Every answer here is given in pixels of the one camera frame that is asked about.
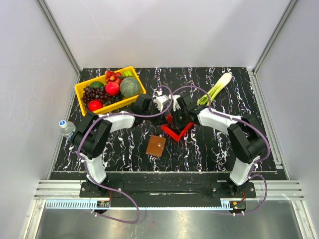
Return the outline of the red plastic card box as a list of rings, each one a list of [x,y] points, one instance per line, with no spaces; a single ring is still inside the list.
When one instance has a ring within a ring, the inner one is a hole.
[[[172,115],[169,114],[167,117],[167,124],[162,125],[161,129],[165,132],[168,136],[174,139],[176,142],[179,142],[186,134],[195,126],[194,123],[188,123],[187,126],[183,128],[173,128],[172,124]]]

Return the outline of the brown leather card holder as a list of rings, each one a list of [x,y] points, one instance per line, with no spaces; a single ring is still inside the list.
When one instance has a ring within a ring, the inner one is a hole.
[[[152,135],[146,149],[146,154],[161,157],[165,149],[165,142],[166,139],[164,137]]]

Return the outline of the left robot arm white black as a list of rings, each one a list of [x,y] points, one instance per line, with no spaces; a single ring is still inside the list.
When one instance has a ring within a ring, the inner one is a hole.
[[[136,127],[145,119],[160,125],[162,112],[169,103],[170,99],[166,95],[152,100],[149,95],[141,94],[126,111],[105,115],[86,113],[71,137],[71,142],[79,150],[79,156],[85,163],[87,179],[92,182],[92,193],[102,197],[108,191],[102,153],[109,134]]]

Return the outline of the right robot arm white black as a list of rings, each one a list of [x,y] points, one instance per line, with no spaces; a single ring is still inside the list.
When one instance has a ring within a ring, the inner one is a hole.
[[[208,106],[198,106],[190,96],[179,95],[173,97],[171,114],[173,124],[178,128],[194,123],[228,135],[236,160],[226,187],[230,196],[240,196],[245,190],[244,184],[250,179],[253,165],[264,151],[270,152],[269,143],[256,119],[252,115],[232,116]]]

